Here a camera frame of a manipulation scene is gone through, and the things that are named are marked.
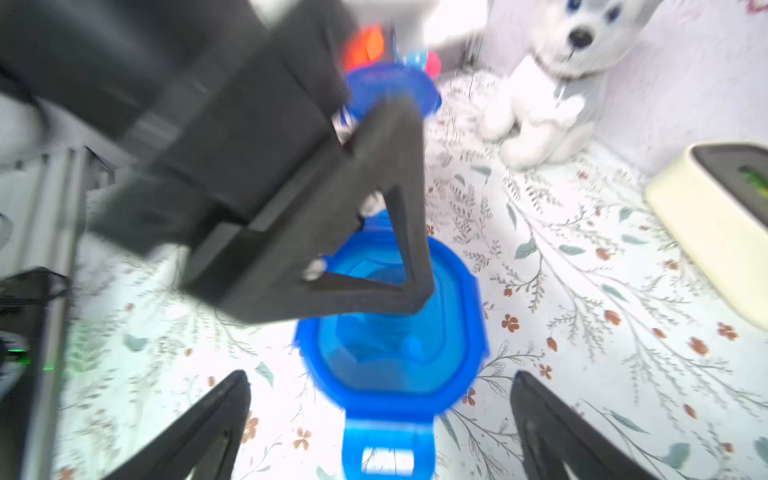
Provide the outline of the blue turtle lid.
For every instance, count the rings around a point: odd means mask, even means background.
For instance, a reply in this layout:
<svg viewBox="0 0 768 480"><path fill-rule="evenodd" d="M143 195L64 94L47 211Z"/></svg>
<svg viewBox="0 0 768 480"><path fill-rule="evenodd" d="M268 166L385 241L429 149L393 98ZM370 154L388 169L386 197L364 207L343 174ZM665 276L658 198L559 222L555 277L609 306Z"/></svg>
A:
<svg viewBox="0 0 768 480"><path fill-rule="evenodd" d="M294 344L310 376L346 413L342 467L369 479L367 449L411 452L412 479L435 472L434 420L468 392L489 353L477 279L428 240L435 292L413 315L348 313L301 320Z"/></svg>
<svg viewBox="0 0 768 480"><path fill-rule="evenodd" d="M359 68L346 75L349 99L342 112L352 121L362 120L380 101L407 96L426 118L436 113L442 97L433 80L422 70L398 63Z"/></svg>

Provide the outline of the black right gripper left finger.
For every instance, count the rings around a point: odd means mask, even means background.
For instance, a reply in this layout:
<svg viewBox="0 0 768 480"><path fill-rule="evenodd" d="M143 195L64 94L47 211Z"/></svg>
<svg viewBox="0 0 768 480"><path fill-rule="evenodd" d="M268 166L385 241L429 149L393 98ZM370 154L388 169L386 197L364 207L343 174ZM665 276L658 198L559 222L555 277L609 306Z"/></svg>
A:
<svg viewBox="0 0 768 480"><path fill-rule="evenodd" d="M246 373L231 372L107 477L113 480L229 479L250 404Z"/></svg>

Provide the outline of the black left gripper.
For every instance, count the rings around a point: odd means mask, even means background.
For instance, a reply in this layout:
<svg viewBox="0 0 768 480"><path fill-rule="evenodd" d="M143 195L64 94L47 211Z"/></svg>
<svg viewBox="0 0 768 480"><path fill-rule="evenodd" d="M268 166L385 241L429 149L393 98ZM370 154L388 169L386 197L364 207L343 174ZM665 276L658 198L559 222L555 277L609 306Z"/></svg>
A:
<svg viewBox="0 0 768 480"><path fill-rule="evenodd" d="M137 171L93 230L147 254L248 224L332 137L347 97L341 1L5 1L1 91L32 148L59 108Z"/></svg>

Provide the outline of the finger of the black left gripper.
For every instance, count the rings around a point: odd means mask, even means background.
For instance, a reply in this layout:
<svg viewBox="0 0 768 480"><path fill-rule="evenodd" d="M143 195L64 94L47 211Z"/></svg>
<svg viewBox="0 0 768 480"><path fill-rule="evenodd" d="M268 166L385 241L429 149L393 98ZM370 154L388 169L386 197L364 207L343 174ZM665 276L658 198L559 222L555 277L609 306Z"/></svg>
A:
<svg viewBox="0 0 768 480"><path fill-rule="evenodd" d="M345 313L414 314L434 292L425 230L424 128L409 97L378 103L346 142L331 136L247 225L222 223L189 255L179 287L246 323ZM384 196L405 268L399 285L306 268L358 231Z"/></svg>

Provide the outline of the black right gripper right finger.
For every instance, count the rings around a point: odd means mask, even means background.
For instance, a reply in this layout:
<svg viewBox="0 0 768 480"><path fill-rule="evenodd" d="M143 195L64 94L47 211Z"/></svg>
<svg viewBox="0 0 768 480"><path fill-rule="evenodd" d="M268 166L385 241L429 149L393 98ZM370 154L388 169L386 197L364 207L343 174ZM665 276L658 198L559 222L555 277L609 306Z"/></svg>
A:
<svg viewBox="0 0 768 480"><path fill-rule="evenodd" d="M651 479L531 373L516 373L510 404L529 479Z"/></svg>

